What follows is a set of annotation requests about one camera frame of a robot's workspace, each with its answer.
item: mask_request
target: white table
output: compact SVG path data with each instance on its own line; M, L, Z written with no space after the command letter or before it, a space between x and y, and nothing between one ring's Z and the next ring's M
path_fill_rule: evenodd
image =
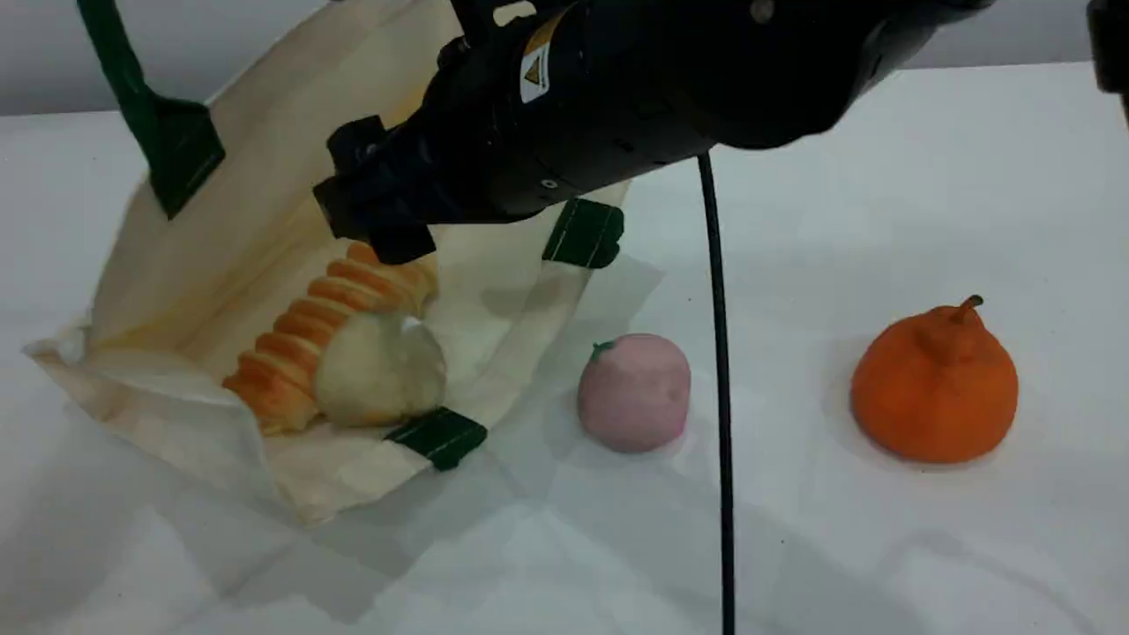
M832 133L716 153L741 632L1129 632L1129 134L1087 66L904 72ZM697 173L640 179L536 388L450 476L303 536L108 438L17 348L80 312L143 164L115 114L0 119L0 632L719 632ZM983 294L1023 377L990 460L875 450L847 382L887 322ZM583 438L593 341L695 373L676 447Z

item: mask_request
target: pastry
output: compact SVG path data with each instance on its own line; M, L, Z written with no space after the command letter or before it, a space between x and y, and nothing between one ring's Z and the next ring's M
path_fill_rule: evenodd
M421 318L437 286L434 255L392 267L382 264L370 246L353 243L347 258L333 261L273 330L239 356L237 371L222 385L251 408L263 434L303 432L320 414L314 377L336 332L358 313Z

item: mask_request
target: green bag handle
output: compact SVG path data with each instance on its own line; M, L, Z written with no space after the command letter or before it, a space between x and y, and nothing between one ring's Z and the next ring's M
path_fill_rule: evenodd
M149 162L157 201L172 220L224 160L208 107L163 97L146 85L114 0L78 0L78 9L122 116Z

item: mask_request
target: canvas bag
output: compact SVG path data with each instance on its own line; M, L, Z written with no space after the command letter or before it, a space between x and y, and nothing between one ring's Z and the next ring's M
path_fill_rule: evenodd
M432 228L439 293L425 323L447 360L444 409L392 434L320 425L264 440L220 381L348 247L310 193L332 174L325 140L371 114L406 119L458 21L447 0L331 3L205 107L145 86L113 0L79 6L151 171L88 314L26 353L112 433L306 523L457 466L615 258L627 184L514 225Z

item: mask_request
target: green strap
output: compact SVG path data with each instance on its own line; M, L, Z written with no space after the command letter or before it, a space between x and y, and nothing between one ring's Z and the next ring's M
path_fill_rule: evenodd
M224 160L208 107L161 97L146 85L114 0L78 0L78 8L122 116L149 162L157 200L172 219Z
M623 211L584 199L564 205L545 246L543 260L585 269L603 269L620 254Z
M466 417L440 408L414 419L385 437L415 451L440 472L458 467L467 454L487 440L487 428Z

